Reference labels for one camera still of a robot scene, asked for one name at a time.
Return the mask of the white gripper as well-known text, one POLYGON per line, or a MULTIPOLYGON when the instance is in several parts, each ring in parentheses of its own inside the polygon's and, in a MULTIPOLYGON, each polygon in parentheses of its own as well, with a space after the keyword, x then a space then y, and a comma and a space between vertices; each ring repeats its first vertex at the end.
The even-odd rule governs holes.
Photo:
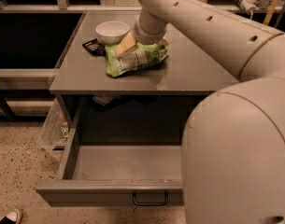
POLYGON ((114 48, 113 55, 117 58, 136 49, 137 41, 144 45, 158 43, 160 47, 167 47, 168 40, 164 37, 167 22, 142 9, 135 19, 134 33, 129 32, 114 48))

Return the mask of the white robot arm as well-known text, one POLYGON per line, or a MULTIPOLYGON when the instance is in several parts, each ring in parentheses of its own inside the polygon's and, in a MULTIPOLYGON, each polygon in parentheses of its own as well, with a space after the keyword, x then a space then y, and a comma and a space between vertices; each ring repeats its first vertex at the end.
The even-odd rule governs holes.
POLYGON ((198 0, 138 2, 138 42, 172 24, 238 81, 186 123, 187 224, 285 224, 285 33, 198 0))

